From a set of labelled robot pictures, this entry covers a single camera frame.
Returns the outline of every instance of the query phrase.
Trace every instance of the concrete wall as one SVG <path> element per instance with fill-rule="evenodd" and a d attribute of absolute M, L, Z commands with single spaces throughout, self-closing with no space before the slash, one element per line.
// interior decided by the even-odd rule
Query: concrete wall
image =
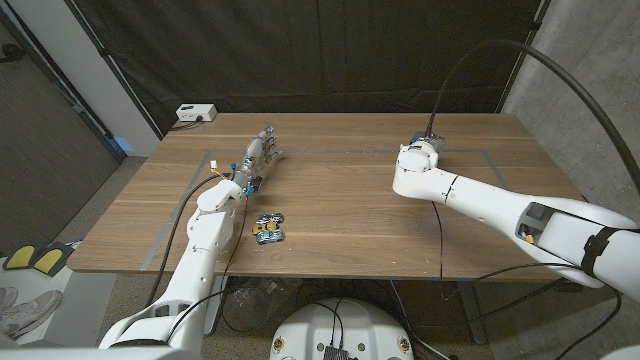
<path fill-rule="evenodd" d="M 131 156 L 149 156 L 160 140 L 142 117 L 63 0 L 11 0 L 78 92 Z M 2 11 L 9 14 L 2 3 Z"/>
<path fill-rule="evenodd" d="M 640 160 L 640 1 L 554 0 L 533 46 L 598 100 Z M 582 101 L 527 58 L 503 112 L 516 115 L 592 203 L 640 222 L 640 200 Z"/>

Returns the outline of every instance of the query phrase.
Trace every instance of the power strip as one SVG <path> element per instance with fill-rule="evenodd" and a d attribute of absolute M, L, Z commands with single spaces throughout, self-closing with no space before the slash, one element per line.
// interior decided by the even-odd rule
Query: power strip
<path fill-rule="evenodd" d="M 213 121 L 217 113 L 213 104 L 182 104 L 176 110 L 180 121 L 196 121 L 198 116 L 202 116 L 202 121 Z"/>

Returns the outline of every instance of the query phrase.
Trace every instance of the toy car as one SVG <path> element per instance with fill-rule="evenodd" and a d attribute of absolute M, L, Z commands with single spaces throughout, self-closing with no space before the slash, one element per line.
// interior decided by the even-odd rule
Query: toy car
<path fill-rule="evenodd" d="M 273 231 L 265 231 L 256 235 L 256 242 L 260 245 L 273 243 L 273 242 L 280 242 L 282 240 L 284 240 L 284 232 L 282 232 L 282 230 L 280 229 L 273 230 Z"/>
<path fill-rule="evenodd" d="M 284 222 L 284 215 L 280 213 L 263 214 L 263 215 L 260 215 L 258 220 L 256 220 L 256 224 L 266 224 L 270 222 L 281 224 Z"/>
<path fill-rule="evenodd" d="M 253 235 L 258 235 L 263 231 L 275 230 L 277 228 L 278 228 L 278 224 L 274 222 L 270 222 L 267 224 L 255 224 L 253 225 L 253 228 L 251 228 L 251 233 Z"/>

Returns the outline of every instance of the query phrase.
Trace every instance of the white sneaker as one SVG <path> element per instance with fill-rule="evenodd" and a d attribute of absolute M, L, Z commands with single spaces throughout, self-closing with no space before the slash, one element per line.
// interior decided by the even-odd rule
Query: white sneaker
<path fill-rule="evenodd" d="M 18 298 L 18 289 L 16 288 L 0 288 L 0 311 L 13 306 Z"/>
<path fill-rule="evenodd" d="M 17 338 L 49 318 L 62 300 L 58 290 L 47 291 L 34 300 L 0 312 L 0 332 Z"/>

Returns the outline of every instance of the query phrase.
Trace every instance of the door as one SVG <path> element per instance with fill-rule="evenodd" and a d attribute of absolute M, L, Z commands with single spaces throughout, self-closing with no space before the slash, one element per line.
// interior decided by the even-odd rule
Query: door
<path fill-rule="evenodd" d="M 28 56 L 0 63 L 0 251 L 52 241 L 117 167 Z"/>

